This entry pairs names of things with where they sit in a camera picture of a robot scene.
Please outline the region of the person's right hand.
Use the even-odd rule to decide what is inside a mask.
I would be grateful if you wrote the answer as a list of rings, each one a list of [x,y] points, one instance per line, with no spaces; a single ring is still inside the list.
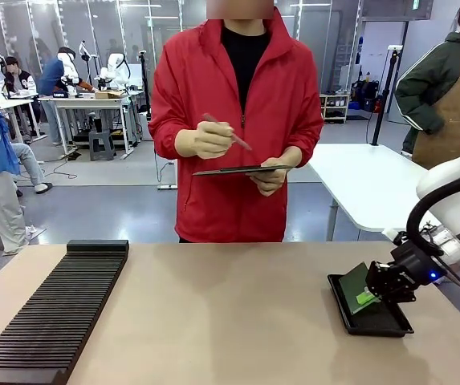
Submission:
[[[228,123],[200,122],[195,129],[182,129],[175,138],[175,149],[182,157],[203,160],[224,156],[232,146],[234,129]]]

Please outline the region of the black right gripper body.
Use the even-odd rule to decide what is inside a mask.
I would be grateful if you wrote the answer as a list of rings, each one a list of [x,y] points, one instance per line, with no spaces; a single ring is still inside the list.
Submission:
[[[393,264],[412,286],[427,286],[442,277],[442,268],[412,241],[406,241],[391,251]]]

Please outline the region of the person's left hand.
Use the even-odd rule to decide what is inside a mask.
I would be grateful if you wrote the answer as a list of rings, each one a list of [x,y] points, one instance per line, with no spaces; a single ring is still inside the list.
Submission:
[[[287,166],[287,168],[277,168],[269,172],[250,172],[248,177],[257,185],[260,193],[265,197],[270,197],[273,193],[282,188],[287,179],[288,172],[295,167],[292,160],[285,156],[269,158],[262,163],[262,167]]]

